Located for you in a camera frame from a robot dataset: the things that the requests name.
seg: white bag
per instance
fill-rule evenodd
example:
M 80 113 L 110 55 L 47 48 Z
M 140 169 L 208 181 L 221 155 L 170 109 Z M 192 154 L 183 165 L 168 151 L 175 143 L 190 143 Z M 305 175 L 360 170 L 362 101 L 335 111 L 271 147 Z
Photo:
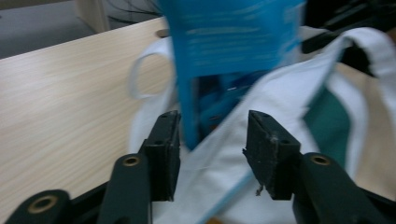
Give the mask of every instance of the white bag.
M 155 203 L 154 223 L 205 223 L 217 217 L 224 223 L 295 223 L 291 202 L 272 201 L 266 192 L 255 196 L 259 186 L 242 154 L 246 145 L 248 111 L 273 116 L 302 144 L 302 153 L 322 146 L 307 124 L 307 114 L 317 98 L 327 92 L 346 111 L 346 171 L 354 176 L 367 130 L 368 115 L 361 93 L 335 65 L 343 50 L 355 41 L 368 55 L 370 69 L 379 79 L 383 100 L 396 129 L 396 52 L 389 38 L 370 28 L 345 32 L 310 61 L 284 67 L 261 78 L 245 99 L 187 158 L 182 160 L 175 201 Z M 153 53 L 172 60 L 169 39 L 156 42 L 136 61 L 130 84 L 134 84 L 141 61 Z M 175 103 L 174 83 L 161 95 L 151 96 L 134 117 L 129 153 L 136 152 L 156 118 Z M 135 87 L 130 92 L 136 97 Z

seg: light wood tabletop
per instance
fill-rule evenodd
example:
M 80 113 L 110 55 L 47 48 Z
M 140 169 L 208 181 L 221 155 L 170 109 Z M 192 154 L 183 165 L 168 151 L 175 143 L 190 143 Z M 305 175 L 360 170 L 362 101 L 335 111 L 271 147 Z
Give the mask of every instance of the light wood tabletop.
M 161 19 L 146 21 L 0 60 L 0 222 L 39 191 L 65 189 L 74 198 L 109 179 L 141 104 L 127 94 L 129 68 L 162 28 Z M 380 119 L 371 124 L 358 183 L 394 200 L 396 150 L 375 81 L 340 69 Z M 139 86 L 160 91 L 172 74 L 168 61 L 150 57 Z

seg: floor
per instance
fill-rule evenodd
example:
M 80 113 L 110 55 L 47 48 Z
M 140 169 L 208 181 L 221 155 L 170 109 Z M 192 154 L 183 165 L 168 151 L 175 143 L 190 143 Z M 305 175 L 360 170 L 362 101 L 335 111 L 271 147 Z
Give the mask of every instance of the floor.
M 112 18 L 141 22 L 158 17 L 113 7 L 132 9 L 127 1 L 111 0 L 113 6 L 109 1 L 104 1 L 104 6 Z M 130 25 L 113 19 L 109 19 L 109 23 L 111 29 Z M 0 59 L 89 35 L 95 35 L 95 31 L 76 16 L 73 1 L 0 10 Z

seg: bag handle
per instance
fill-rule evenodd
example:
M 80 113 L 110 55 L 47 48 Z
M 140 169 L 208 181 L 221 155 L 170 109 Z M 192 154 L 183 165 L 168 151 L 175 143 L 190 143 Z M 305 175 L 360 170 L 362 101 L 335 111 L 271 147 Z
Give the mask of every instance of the bag handle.
M 151 96 L 152 94 L 142 94 L 139 92 L 137 87 L 137 77 L 139 75 L 140 67 L 142 62 L 150 55 L 159 54 L 164 58 L 168 59 L 170 62 L 174 60 L 174 54 L 172 51 L 172 39 L 170 37 L 166 37 L 163 39 L 159 39 L 154 43 L 150 44 L 134 61 L 134 64 L 131 67 L 130 75 L 128 78 L 128 92 L 135 99 L 145 99 Z
M 396 48 L 389 36 L 372 28 L 346 32 L 367 54 L 370 70 L 378 78 L 382 100 L 396 134 Z

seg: blue packaging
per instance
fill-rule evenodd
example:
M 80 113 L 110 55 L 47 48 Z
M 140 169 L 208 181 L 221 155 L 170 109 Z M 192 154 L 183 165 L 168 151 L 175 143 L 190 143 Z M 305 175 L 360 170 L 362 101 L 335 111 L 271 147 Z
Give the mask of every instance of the blue packaging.
M 184 139 L 194 149 L 250 86 L 295 62 L 303 0 L 160 0 L 172 36 Z

